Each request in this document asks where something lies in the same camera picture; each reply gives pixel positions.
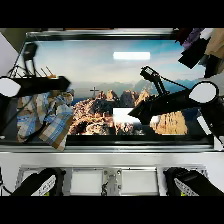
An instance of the checkered fabric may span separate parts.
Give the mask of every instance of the checkered fabric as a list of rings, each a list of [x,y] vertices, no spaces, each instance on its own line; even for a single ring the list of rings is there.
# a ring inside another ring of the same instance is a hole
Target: checkered fabric
[[[17,140],[25,142],[28,137],[46,126],[39,138],[58,150],[64,150],[69,127],[72,124],[74,91],[60,92],[53,90],[48,93],[34,95],[31,102],[17,116]],[[32,96],[18,100],[18,109],[22,108]]]

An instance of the white label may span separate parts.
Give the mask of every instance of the white label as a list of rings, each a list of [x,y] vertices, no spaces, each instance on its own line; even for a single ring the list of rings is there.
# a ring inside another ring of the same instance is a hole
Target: white label
[[[56,177],[55,175],[52,175],[48,180],[46,180],[41,187],[34,192],[31,196],[43,196],[45,195],[48,191],[50,191],[54,185],[55,185]]]

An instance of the blue sky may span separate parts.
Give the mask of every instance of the blue sky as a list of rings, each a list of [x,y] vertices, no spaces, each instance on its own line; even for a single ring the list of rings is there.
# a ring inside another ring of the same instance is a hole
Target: blue sky
[[[184,50],[174,40],[71,40],[38,41],[35,64],[47,72],[46,66],[71,82],[137,82],[142,66],[149,65],[171,80],[194,80],[204,76],[205,68],[196,65],[189,69],[178,62]],[[148,61],[118,61],[115,51],[150,52]]]

